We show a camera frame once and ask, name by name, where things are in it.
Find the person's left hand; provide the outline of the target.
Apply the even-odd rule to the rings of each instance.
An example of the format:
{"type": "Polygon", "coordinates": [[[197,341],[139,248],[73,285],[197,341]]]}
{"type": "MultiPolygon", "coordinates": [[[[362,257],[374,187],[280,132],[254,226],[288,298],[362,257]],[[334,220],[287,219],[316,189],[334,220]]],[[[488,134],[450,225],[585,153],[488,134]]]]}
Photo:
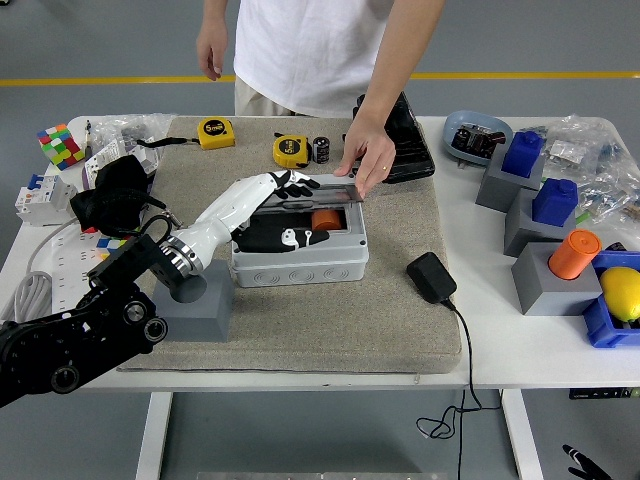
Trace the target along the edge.
{"type": "Polygon", "coordinates": [[[346,134],[343,156],[334,175],[345,176],[360,158],[355,187],[365,198],[375,186],[387,179],[395,155],[395,145],[386,134],[384,123],[357,117],[346,134]]]}

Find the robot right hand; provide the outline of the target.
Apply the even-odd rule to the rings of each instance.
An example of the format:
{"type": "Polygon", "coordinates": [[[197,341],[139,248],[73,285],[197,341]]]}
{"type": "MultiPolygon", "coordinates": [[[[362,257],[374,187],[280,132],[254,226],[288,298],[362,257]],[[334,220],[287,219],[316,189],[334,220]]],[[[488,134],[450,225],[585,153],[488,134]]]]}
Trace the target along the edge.
{"type": "Polygon", "coordinates": [[[612,480],[613,477],[603,470],[589,457],[581,453],[574,447],[564,444],[563,451],[576,463],[576,467],[568,467],[567,470],[572,475],[584,480],[612,480]]]}

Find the person's right hand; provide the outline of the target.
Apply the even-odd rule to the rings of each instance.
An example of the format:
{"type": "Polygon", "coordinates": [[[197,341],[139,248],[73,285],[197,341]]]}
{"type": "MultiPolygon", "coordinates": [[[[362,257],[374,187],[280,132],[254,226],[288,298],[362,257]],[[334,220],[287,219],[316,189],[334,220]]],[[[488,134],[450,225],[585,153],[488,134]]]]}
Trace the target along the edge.
{"type": "Polygon", "coordinates": [[[201,72],[211,81],[217,81],[222,76],[227,46],[225,26],[203,26],[200,29],[196,40],[198,64],[201,72]]]}

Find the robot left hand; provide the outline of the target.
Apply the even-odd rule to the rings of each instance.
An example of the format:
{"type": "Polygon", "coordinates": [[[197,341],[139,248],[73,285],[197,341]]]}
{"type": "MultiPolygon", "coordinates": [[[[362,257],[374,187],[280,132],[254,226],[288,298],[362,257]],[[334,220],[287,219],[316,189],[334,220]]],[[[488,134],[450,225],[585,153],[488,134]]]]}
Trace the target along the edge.
{"type": "Polygon", "coordinates": [[[293,171],[267,172],[235,181],[214,200],[186,229],[176,233],[195,255],[195,270],[204,271],[218,246],[231,241],[231,234],[272,194],[285,198],[302,191],[319,189],[321,184],[310,176],[293,171]]]}

